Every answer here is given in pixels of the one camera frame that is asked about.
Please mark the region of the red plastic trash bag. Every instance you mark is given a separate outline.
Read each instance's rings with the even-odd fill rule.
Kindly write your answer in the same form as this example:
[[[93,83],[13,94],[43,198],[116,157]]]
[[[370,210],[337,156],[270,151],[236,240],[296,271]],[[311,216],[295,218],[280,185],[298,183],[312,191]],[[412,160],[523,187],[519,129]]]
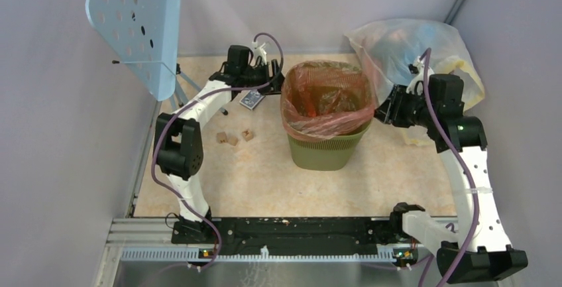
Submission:
[[[285,75],[280,116],[285,131],[300,141],[323,141],[348,135],[374,115],[372,80],[348,62],[311,60]]]

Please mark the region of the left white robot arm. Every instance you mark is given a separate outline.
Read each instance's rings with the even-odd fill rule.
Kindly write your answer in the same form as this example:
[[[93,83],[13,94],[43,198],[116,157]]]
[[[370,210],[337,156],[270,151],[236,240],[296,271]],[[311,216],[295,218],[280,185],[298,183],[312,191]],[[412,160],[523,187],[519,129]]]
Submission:
[[[226,61],[195,97],[173,113],[157,117],[151,172],[159,169],[167,177],[167,182],[153,180],[172,192],[180,206],[173,243],[221,242],[199,180],[204,159],[202,130],[240,92],[279,88],[283,66],[283,56],[268,62],[260,48],[232,45]]]

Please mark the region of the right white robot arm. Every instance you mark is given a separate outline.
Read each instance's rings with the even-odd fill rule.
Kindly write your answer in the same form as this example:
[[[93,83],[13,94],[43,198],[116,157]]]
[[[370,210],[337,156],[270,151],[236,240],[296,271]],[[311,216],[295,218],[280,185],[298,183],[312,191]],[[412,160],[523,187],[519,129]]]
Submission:
[[[437,74],[414,87],[396,85],[375,111],[379,121],[400,128],[423,127],[446,169],[457,212],[457,228],[438,223],[419,205],[398,203],[388,232],[397,242],[421,243],[436,261],[440,286],[503,280],[528,266],[525,251],[513,247],[496,207],[487,170],[482,122],[463,113],[464,83]]]

